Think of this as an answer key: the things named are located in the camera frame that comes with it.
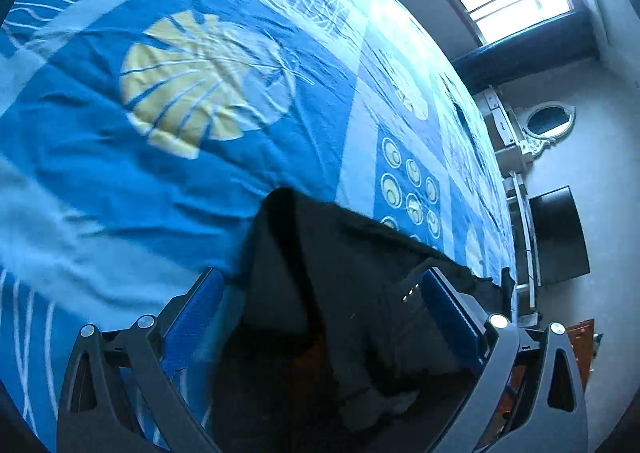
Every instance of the black cloth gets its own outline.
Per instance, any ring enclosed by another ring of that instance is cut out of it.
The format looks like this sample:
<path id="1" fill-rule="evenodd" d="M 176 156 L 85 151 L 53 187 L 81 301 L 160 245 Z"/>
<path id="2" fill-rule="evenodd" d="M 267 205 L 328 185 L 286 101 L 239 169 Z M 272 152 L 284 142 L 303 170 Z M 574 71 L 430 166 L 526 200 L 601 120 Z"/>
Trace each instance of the black cloth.
<path id="1" fill-rule="evenodd" d="M 0 381 L 0 451 L 6 453 L 48 453 L 31 432 Z"/>
<path id="2" fill-rule="evenodd" d="M 371 387 L 383 395 L 408 391 L 426 372 L 457 369 L 420 295 L 403 301 L 430 267 L 488 313 L 504 312 L 506 296 L 491 279 L 383 224 L 290 189 L 265 199 L 254 230 L 246 321 L 286 330 L 296 326 L 287 316 L 302 307 L 310 340 L 326 334 L 341 400 Z M 508 270 L 502 273 L 513 286 Z"/>
<path id="3" fill-rule="evenodd" d="M 511 293 L 383 224 L 290 189 L 263 202 L 246 264 L 243 323 L 212 386 L 213 437 L 225 453 L 425 450 L 475 378 L 450 357 L 421 296 L 409 291 L 436 266 L 487 312 L 504 312 Z M 508 271 L 502 280 L 513 284 Z M 306 370 L 301 414 L 291 400 L 301 391 L 292 364 L 319 342 L 329 367 L 315 359 L 318 368 Z M 367 390 L 419 395 L 401 415 L 351 433 L 340 408 Z"/>

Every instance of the leaf pattern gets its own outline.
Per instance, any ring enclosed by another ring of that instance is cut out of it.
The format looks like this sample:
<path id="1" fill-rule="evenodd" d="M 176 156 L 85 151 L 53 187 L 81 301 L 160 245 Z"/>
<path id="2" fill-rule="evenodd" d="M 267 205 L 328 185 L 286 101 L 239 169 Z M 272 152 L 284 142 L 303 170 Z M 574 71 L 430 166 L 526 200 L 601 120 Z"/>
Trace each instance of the leaf pattern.
<path id="1" fill-rule="evenodd" d="M 162 18 L 145 34 L 164 47 L 134 44 L 121 87 L 129 122 L 150 144 L 195 159 L 207 130 L 211 139 L 234 140 L 289 110 L 293 72 L 265 35 L 213 14 L 199 23 L 192 11 Z"/>

